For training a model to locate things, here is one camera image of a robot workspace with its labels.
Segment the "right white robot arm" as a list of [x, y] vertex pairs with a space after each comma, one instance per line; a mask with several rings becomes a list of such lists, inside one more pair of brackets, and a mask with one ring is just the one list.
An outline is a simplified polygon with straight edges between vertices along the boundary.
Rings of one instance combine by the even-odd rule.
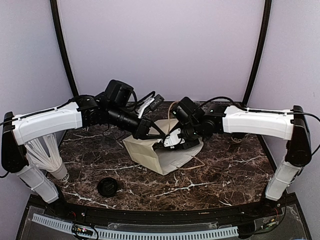
[[170, 113], [177, 124], [163, 139], [166, 148], [189, 149], [199, 144], [199, 139], [209, 139], [213, 134], [255, 134], [286, 140], [286, 154], [265, 189], [265, 198], [255, 205], [255, 213], [266, 217], [275, 208], [286, 188], [302, 169], [308, 165], [315, 151], [311, 147], [307, 112], [299, 105], [292, 109], [265, 110], [242, 107], [230, 98], [229, 105], [216, 101], [214, 97], [197, 105], [184, 97], [174, 104]]

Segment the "cream paper bag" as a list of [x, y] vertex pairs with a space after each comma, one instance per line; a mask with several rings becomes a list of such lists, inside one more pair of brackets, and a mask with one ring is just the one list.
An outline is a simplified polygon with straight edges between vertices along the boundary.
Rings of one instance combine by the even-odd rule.
[[160, 175], [167, 175], [188, 163], [203, 148], [202, 139], [189, 149], [164, 147], [159, 139], [141, 140], [128, 136], [123, 144], [130, 158]]

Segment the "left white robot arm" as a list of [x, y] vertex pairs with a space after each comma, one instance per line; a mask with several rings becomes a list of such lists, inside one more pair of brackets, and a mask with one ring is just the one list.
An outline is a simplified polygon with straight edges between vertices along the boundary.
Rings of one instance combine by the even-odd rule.
[[1, 123], [1, 165], [4, 170], [17, 175], [35, 191], [60, 218], [71, 213], [54, 183], [27, 159], [27, 144], [39, 137], [69, 129], [80, 129], [109, 124], [128, 131], [135, 139], [163, 139], [165, 133], [152, 121], [125, 109], [125, 101], [97, 96], [80, 95], [67, 103], [24, 115], [8, 112]]

